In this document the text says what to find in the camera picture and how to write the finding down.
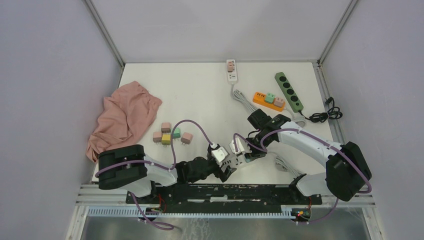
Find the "pink adapter plug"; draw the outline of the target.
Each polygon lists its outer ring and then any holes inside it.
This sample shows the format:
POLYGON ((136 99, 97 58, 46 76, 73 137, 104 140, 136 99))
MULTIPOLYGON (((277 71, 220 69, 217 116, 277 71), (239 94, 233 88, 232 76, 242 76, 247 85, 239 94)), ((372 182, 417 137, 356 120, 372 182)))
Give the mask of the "pink adapter plug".
POLYGON ((189 133, 189 132, 184 132, 183 135, 181 136, 181 142, 184 145, 189 145, 193 140, 193 134, 189 133))
POLYGON ((161 143, 162 142, 162 136, 163 136, 163 134, 162 134, 161 131, 155 131, 152 135, 152 141, 155 144, 161 143))
POLYGON ((170 133, 172 131, 172 124, 170 122, 162 122, 160 130, 163 134, 170 133))

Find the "green USB adapter plug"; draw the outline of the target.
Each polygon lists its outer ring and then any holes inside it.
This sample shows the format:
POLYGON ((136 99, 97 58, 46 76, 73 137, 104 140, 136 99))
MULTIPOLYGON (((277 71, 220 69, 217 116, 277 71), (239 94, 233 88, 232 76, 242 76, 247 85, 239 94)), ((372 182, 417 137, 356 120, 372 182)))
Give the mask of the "green USB adapter plug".
POLYGON ((179 139, 181 138, 181 130, 179 127, 175 127, 172 134, 171 134, 172 139, 179 139))

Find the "yellow adapter plug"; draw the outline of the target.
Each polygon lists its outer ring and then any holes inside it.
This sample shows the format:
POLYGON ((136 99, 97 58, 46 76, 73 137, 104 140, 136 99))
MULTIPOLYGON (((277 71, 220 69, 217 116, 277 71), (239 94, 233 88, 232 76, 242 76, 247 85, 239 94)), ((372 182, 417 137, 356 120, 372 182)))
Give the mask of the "yellow adapter plug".
POLYGON ((170 134, 163 134, 161 136, 161 144, 164 146, 169 146, 172 142, 172 136, 170 134))

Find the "green power strip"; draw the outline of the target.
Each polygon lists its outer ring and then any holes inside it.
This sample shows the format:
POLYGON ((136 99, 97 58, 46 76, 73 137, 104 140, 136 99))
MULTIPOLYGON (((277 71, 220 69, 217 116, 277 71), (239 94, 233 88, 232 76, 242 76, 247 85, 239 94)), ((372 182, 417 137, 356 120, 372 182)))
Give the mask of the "green power strip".
POLYGON ((290 105, 292 111, 295 113, 302 112, 304 106, 300 101, 298 95, 294 91, 286 75, 283 72, 277 72, 274 76, 274 79, 278 84, 280 90, 282 91, 284 97, 286 98, 288 104, 290 105))

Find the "white slim power strip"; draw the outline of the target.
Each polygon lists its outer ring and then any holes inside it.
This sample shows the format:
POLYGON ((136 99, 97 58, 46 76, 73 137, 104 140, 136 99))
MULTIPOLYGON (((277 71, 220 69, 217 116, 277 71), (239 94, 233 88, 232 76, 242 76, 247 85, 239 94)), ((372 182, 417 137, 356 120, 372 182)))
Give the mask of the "white slim power strip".
POLYGON ((238 82, 237 66, 236 66, 236 61, 234 59, 227 59, 226 60, 226 77, 227 77, 227 82, 231 85, 235 85, 238 82), (233 63, 234 63, 234 71, 233 72, 227 72, 227 62, 228 61, 233 61, 233 63))

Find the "white USB power strip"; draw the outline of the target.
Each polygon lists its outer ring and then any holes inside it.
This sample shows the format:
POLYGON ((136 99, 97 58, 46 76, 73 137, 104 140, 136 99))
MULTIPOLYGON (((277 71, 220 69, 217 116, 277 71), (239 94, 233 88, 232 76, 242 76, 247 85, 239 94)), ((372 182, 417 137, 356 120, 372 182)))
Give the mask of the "white USB power strip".
POLYGON ((243 154, 233 155, 226 159, 223 164, 229 166, 230 168, 239 169, 247 165, 246 158, 243 154))

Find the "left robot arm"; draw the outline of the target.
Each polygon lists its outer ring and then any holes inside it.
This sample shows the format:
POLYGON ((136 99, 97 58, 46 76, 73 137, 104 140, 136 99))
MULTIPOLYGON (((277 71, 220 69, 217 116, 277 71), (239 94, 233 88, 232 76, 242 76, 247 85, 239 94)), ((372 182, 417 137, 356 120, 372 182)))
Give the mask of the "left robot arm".
POLYGON ((123 189, 133 193, 149 204, 158 195, 154 187, 175 184, 193 184, 205 180, 210 175, 226 182, 236 171, 231 165, 219 162, 226 157, 226 149, 218 146, 208 149, 207 158, 196 157, 191 161, 181 161, 176 165, 164 164, 145 154, 140 144, 107 150, 98 156, 98 186, 101 190, 123 189))

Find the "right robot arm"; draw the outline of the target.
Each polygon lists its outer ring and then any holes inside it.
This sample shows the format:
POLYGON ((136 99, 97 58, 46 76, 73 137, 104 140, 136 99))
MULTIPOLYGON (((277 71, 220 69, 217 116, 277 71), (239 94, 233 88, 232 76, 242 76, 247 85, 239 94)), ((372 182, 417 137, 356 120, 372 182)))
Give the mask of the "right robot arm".
POLYGON ((326 194, 348 202, 357 194, 371 193, 372 173, 357 144, 351 141, 342 144, 321 138, 287 116, 278 114, 270 117, 261 109, 251 113, 247 120, 258 131, 254 137, 246 140, 251 150, 245 153, 247 159, 264 157, 268 152, 267 147, 278 142, 301 151, 325 168, 322 173, 303 173, 293 180, 291 184, 294 187, 288 191, 293 203, 302 204, 312 195, 326 194))

